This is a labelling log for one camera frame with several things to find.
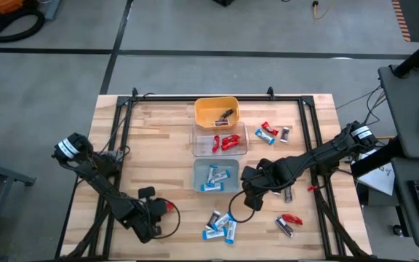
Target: floor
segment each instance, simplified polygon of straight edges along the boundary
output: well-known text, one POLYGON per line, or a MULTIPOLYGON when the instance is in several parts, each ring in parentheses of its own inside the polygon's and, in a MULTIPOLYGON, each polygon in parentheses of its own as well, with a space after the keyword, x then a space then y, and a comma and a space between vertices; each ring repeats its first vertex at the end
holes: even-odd
MULTIPOLYGON (((33 188, 16 185, 11 192, 0 219, 0 256, 54 257, 75 176, 49 156, 72 132, 88 134, 100 93, 273 87, 276 93, 332 93, 340 106, 374 90, 379 67, 400 63, 419 47, 403 40, 391 0, 334 0, 319 21, 311 3, 300 0, 236 0, 228 8, 210 0, 135 0, 129 14, 128 1, 62 1, 57 19, 38 34, 0 44, 17 48, 0 49, 0 164, 37 177, 33 188)), ((330 3, 320 2, 320 9, 330 3)), ((7 33, 32 22, 25 17, 7 33)), ((363 121, 365 102, 339 109, 340 123, 363 121)), ((387 105, 375 114, 380 122, 372 131, 395 135, 387 105)), ((366 207, 364 219, 375 255, 419 259, 411 239, 389 230, 397 219, 393 209, 366 207)))

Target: wooden table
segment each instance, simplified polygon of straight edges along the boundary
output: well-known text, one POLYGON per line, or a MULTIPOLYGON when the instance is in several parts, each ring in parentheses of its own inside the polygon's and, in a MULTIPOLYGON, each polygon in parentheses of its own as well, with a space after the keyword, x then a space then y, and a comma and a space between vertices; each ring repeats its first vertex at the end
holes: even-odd
MULTIPOLYGON (((100 150, 111 133, 116 95, 101 95, 97 100, 89 140, 100 150)), ((323 141, 340 132, 332 95, 314 95, 323 141)), ((296 102, 240 102, 241 118, 250 137, 249 151, 237 157, 239 176, 244 166, 255 167, 261 158, 276 160, 297 156, 306 151, 296 102), (263 142, 255 131, 268 121, 277 129, 290 127, 289 143, 276 141, 273 146, 263 142)), ((313 132, 311 119, 310 132, 313 132)), ((136 197, 137 190, 154 186, 158 196, 173 201, 182 215, 182 223, 175 235, 141 244, 132 230, 115 223, 110 259, 128 260, 208 260, 208 259, 317 259, 324 258, 314 195, 307 191, 309 171, 292 186, 293 202, 286 204, 282 197, 267 193, 263 209, 248 223, 239 224, 234 245, 222 238, 204 241, 201 232, 213 210, 225 213, 233 194, 207 195, 192 189, 193 162, 189 149, 189 132, 194 124, 193 102, 142 102, 132 111, 129 129, 131 152, 124 160, 121 191, 136 197), (282 213, 292 213, 303 219, 302 226, 292 225, 293 238, 287 237, 274 223, 282 213)), ((332 177, 341 223, 352 238, 366 252, 371 253, 355 185, 350 175, 337 172, 332 177)), ((251 211, 243 205, 243 198, 234 201, 233 213, 242 220, 251 211)), ((79 243, 92 225, 97 206, 97 193, 81 183, 76 190, 61 255, 68 254, 79 243)), ((163 234, 171 232, 177 214, 166 214, 161 222, 163 234)), ((334 234, 328 221, 332 250, 336 251, 334 234)), ((103 246, 100 235, 98 252, 103 246)))

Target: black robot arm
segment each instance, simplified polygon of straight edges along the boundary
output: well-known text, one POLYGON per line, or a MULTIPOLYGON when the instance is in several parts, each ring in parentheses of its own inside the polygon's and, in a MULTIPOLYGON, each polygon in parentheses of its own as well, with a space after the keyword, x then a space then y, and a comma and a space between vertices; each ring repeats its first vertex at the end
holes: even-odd
MULTIPOLYGON (((261 210, 263 195, 268 191, 280 192, 291 186, 305 169, 313 167, 322 175, 332 174, 339 166, 339 161, 349 154, 365 153, 374 149, 376 137, 370 129, 357 121, 347 124, 337 136, 324 145, 300 156, 289 156, 271 162, 261 159, 256 168, 245 167, 242 173, 242 187, 245 193, 244 203, 254 211, 261 210)), ((327 203, 320 195, 318 206, 329 218, 354 255, 367 255, 350 238, 338 219, 332 214, 327 203)))
POLYGON ((167 211, 167 203, 163 199, 151 199, 155 195, 153 187, 138 191, 139 200, 118 191, 109 182, 109 178, 119 173, 120 161, 116 153, 97 153, 93 151, 88 139, 77 133, 59 142, 55 146, 53 158, 61 167, 73 170, 84 179, 109 204, 114 218, 129 229, 132 227, 142 243, 146 243, 161 234, 156 222, 167 211))

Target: orange vacuum hose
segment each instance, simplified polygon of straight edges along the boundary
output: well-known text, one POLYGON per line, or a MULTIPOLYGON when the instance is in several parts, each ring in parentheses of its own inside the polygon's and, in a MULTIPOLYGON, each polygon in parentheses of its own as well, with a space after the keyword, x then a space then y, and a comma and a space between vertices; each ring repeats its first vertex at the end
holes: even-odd
POLYGON ((0 0, 0 13, 14 12, 23 6, 23 0, 0 0))

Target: orange bin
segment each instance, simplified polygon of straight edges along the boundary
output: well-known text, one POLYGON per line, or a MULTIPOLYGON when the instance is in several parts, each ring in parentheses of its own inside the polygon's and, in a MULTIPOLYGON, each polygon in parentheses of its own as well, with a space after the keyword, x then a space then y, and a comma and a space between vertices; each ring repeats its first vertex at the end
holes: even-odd
POLYGON ((231 128, 240 118, 239 101, 235 97, 200 98, 195 102, 195 121, 206 129, 231 128), (229 109, 234 112, 227 118, 229 123, 215 126, 215 122, 229 109))

